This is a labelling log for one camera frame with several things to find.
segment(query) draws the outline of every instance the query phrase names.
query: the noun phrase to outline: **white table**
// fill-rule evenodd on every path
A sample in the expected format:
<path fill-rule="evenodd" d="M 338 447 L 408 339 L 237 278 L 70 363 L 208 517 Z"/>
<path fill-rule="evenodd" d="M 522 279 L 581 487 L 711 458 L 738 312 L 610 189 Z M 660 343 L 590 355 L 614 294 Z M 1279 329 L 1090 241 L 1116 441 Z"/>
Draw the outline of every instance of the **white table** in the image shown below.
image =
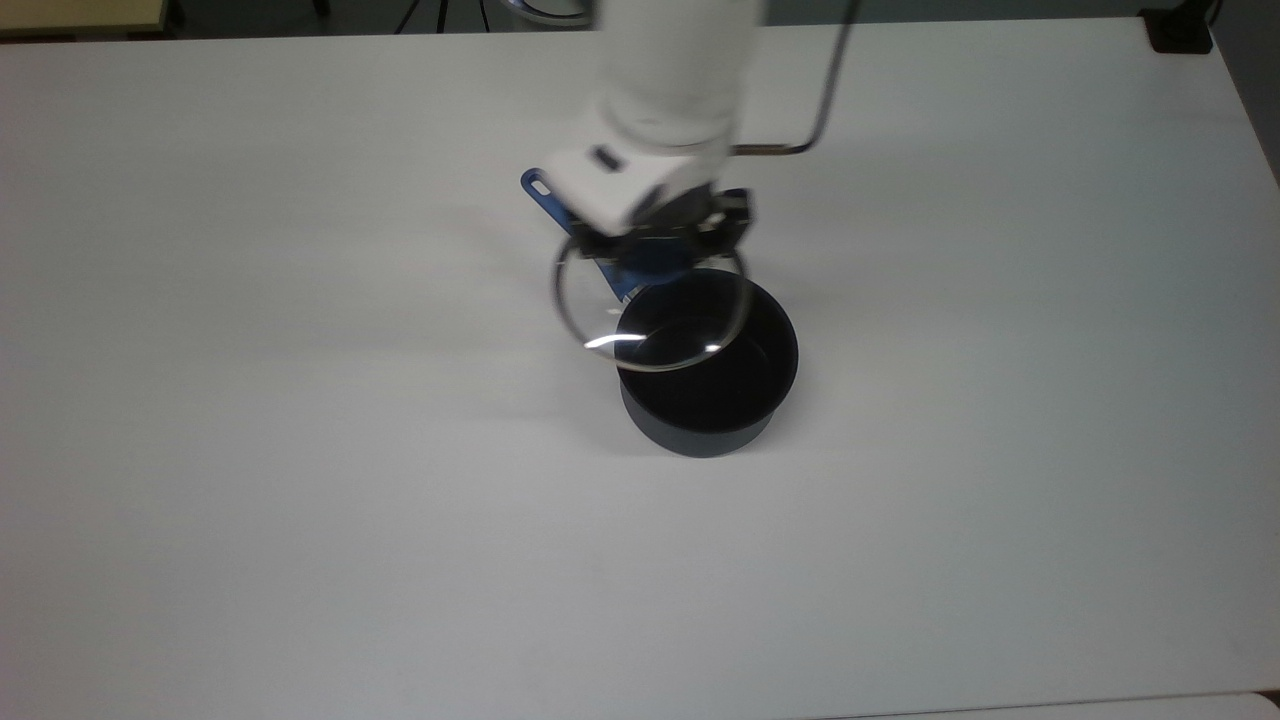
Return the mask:
<path fill-rule="evenodd" d="M 1181 697 L 1083 705 L 1042 705 L 929 715 L 902 720 L 1280 720 L 1280 710 L 1256 694 Z"/>
<path fill-rule="evenodd" d="M 746 140 L 803 135 L 831 33 L 762 33 Z M 822 146 L 726 178 L 797 384 L 691 461 L 558 327 L 517 186 L 595 42 L 0 47 L 0 716 L 1280 685 L 1280 193 L 1216 54 L 859 28 Z"/>

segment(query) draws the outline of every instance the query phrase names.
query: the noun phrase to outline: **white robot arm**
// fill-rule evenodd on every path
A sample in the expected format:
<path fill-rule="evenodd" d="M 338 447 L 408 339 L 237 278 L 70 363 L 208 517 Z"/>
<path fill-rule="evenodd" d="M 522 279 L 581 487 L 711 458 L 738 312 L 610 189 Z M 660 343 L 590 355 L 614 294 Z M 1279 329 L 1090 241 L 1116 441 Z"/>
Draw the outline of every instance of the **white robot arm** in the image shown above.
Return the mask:
<path fill-rule="evenodd" d="M 602 88 L 543 179 L 594 231 L 618 237 L 690 193 L 709 196 L 732 152 L 763 0 L 603 5 Z M 691 211 L 680 222 L 701 222 Z"/>

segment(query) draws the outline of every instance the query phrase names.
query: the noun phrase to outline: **black cable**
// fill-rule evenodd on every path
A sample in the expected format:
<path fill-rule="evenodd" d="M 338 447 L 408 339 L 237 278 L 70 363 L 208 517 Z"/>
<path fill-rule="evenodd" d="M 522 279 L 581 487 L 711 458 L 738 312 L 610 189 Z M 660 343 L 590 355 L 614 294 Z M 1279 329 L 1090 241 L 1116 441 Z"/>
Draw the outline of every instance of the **black cable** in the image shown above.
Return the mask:
<path fill-rule="evenodd" d="M 836 87 L 840 85 L 840 67 L 845 61 L 845 47 L 849 46 L 849 35 L 858 19 L 863 0 L 849 0 L 845 6 L 845 17 L 840 20 L 840 33 L 836 36 L 836 49 L 831 53 L 831 64 L 827 65 L 827 81 L 822 88 L 822 102 L 818 105 L 818 117 L 813 123 L 813 132 L 809 140 L 800 145 L 783 143 L 750 143 L 735 145 L 733 155 L 799 155 L 822 140 L 822 133 L 827 129 L 827 118 L 831 115 L 831 105 L 836 100 Z"/>
<path fill-rule="evenodd" d="M 401 18 L 401 24 L 396 26 L 396 32 L 392 35 L 399 35 L 404 32 L 404 26 L 408 24 L 408 19 L 413 15 L 413 10 L 417 9 L 419 1 L 420 0 L 413 0 L 412 3 L 410 3 L 408 10 L 406 10 L 404 17 Z"/>

